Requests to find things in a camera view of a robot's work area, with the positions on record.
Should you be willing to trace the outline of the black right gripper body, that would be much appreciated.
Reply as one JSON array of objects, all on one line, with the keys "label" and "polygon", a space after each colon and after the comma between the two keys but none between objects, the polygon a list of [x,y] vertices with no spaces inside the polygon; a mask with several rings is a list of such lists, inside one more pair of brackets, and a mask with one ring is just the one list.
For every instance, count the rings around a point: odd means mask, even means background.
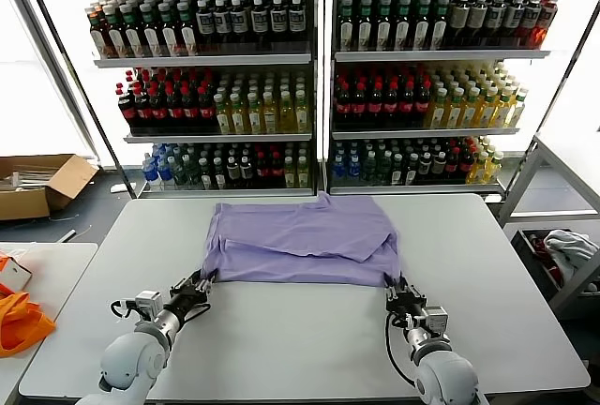
[{"label": "black right gripper body", "polygon": [[420,325],[425,319],[423,309],[426,304],[424,296],[401,294],[386,299],[386,310],[393,325]]}]

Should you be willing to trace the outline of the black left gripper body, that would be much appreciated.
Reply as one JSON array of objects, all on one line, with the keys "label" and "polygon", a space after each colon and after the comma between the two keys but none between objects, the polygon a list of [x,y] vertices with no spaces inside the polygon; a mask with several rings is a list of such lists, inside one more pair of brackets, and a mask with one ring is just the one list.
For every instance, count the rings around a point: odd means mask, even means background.
[{"label": "black left gripper body", "polygon": [[194,319],[209,309],[208,295],[196,290],[174,292],[166,309],[178,319]]}]

